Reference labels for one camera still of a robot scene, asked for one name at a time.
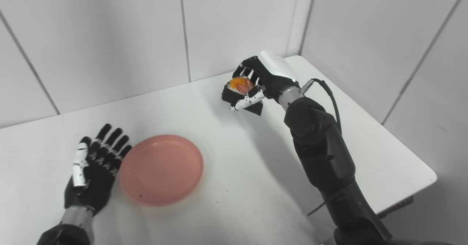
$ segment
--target robotic arm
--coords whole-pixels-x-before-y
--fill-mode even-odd
[[[284,123],[291,130],[304,171],[310,183],[319,189],[337,226],[336,243],[377,245],[390,240],[391,234],[356,182],[356,167],[341,136],[339,123],[320,104],[304,95],[312,81],[301,88],[286,61],[267,51],[244,60],[233,78],[248,78],[254,88],[237,102],[233,101],[236,96],[232,90],[225,88],[222,97],[231,103],[231,110],[253,107],[249,99],[252,102],[251,98],[264,95],[286,111]],[[331,94],[324,82],[315,81]]]
[[[104,141],[111,128],[106,124],[94,140],[86,136],[78,144],[72,176],[65,188],[65,213],[58,225],[42,233],[37,245],[93,243],[92,217],[107,204],[120,164],[132,148],[125,146],[127,135],[117,140],[122,135],[120,128]]]

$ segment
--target wall seam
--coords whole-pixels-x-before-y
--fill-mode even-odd
[[[55,102],[54,100],[52,100],[52,97],[50,96],[50,93],[47,91],[47,89],[45,88],[45,85],[44,83],[42,82],[41,80],[41,77],[39,76],[39,74],[37,73],[37,71],[35,70],[35,67],[32,65],[32,62],[31,60],[29,59],[28,55],[26,54],[26,52],[24,51],[23,47],[21,46],[18,38],[16,38],[16,35],[15,33],[13,32],[12,28],[10,27],[10,24],[8,24],[7,22],[7,19],[5,18],[5,16],[3,15],[2,11],[0,10],[0,20],[3,22],[3,24],[5,25],[5,28],[7,29],[8,33],[10,34],[10,37],[13,39],[13,41],[15,42],[15,45],[16,47],[18,48],[18,50],[20,51],[21,55],[23,56],[23,58],[25,59],[26,63],[28,64],[31,72],[33,73],[35,79],[37,80],[37,82],[39,83],[40,87],[42,88],[42,91],[45,93],[47,99],[49,100],[49,102],[51,103],[52,107],[54,108],[55,110],[55,113],[57,113],[57,115],[60,115],[60,111],[59,109],[57,108],[57,105],[55,105]]]
[[[437,39],[439,38],[440,34],[443,32],[445,26],[447,25],[448,21],[450,20],[450,18],[452,17],[453,13],[455,12],[455,10],[457,9],[458,5],[460,4],[461,0],[456,0],[455,3],[453,4],[452,8],[450,9],[450,11],[448,12],[446,18],[444,19],[444,21],[442,22],[442,24],[440,25],[439,29],[437,30],[435,36],[433,37],[433,39],[431,40],[431,43],[429,43],[429,46],[426,48],[426,51],[424,52],[423,56],[421,57],[421,59],[419,60],[418,64],[416,64],[416,67],[415,69],[413,70],[413,72],[411,73],[410,77],[408,78],[408,80],[405,82],[405,84],[403,85],[403,88],[401,89],[400,93],[398,94],[398,97],[396,97],[396,100],[393,102],[390,110],[388,111],[388,113],[386,114],[384,120],[382,121],[382,125],[385,124],[385,122],[388,120],[388,117],[390,117],[391,113],[393,112],[393,110],[395,109],[396,105],[398,104],[398,102],[400,101],[401,97],[403,96],[403,93],[405,93],[406,89],[408,88],[408,86],[411,84],[411,82],[413,81],[414,79],[414,76],[416,75],[416,73],[418,73],[419,69],[421,68],[421,65],[423,64],[424,60],[426,60],[426,57],[427,55],[429,54],[429,52],[431,52],[431,49],[433,48],[434,44],[436,43]]]
[[[294,7],[292,11],[292,17],[291,17],[291,26],[289,27],[289,35],[288,35],[288,42],[286,43],[286,51],[284,52],[284,57],[286,57],[289,53],[289,45],[291,43],[291,35],[293,34],[293,27],[294,27],[294,18],[296,17],[296,8],[297,8],[297,3],[299,0],[294,1]]]
[[[315,0],[310,1],[309,13],[307,14],[306,27],[304,28],[304,33],[302,34],[301,47],[299,48],[299,55],[302,55],[302,49],[304,48],[304,42],[306,41],[307,29],[309,28],[310,17],[312,14],[312,9],[314,7]]]
[[[187,74],[189,76],[189,82],[192,82],[192,76],[190,74],[190,63],[189,63],[189,44],[187,40],[187,27],[185,25],[185,10],[184,0],[180,0],[180,7],[182,10],[182,27],[184,29],[184,41],[185,41],[185,58],[187,59]]]

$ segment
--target black cable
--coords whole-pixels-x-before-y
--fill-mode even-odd
[[[338,126],[338,130],[341,133],[341,118],[340,118],[340,113],[338,111],[338,105],[336,104],[335,97],[333,95],[333,92],[331,92],[330,87],[325,83],[324,80],[319,80],[317,78],[312,79],[314,82],[317,82],[320,84],[320,86],[327,92],[328,96],[330,96],[331,102],[333,103],[333,108],[335,109],[335,117],[336,117],[336,125]]]
[[[330,202],[332,199],[336,198],[336,195],[338,194],[338,192],[336,192],[335,194],[333,194],[331,197],[329,197],[327,200],[325,200],[324,202],[322,202],[320,205],[318,205],[317,208],[315,208],[314,210],[312,210],[311,212],[309,212],[309,214],[307,214],[307,216],[310,216],[312,215],[313,213],[317,212],[319,209],[321,209],[321,207],[323,207],[326,203]]]

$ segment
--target orange object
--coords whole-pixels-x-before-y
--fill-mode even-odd
[[[254,88],[254,84],[248,78],[233,78],[231,82],[229,82],[229,86],[232,89],[238,90],[242,94],[247,94],[249,90]]]
[[[197,187],[203,166],[194,143],[177,135],[158,135],[130,150],[120,168],[120,185],[140,204],[170,205]]]

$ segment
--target table surface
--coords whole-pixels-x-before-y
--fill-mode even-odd
[[[325,79],[340,109],[356,179],[380,212],[428,187],[434,171],[301,56],[286,58],[299,83]],[[196,190],[173,205],[153,208],[129,200],[117,179],[109,204],[95,218],[95,244],[319,244],[334,225],[311,186],[283,123],[284,110],[264,100],[261,117],[231,112],[220,94],[230,74],[0,129],[0,244],[35,244],[56,225],[74,149],[104,123],[122,127],[136,144],[181,135],[204,157]],[[313,85],[307,96],[333,112]]]

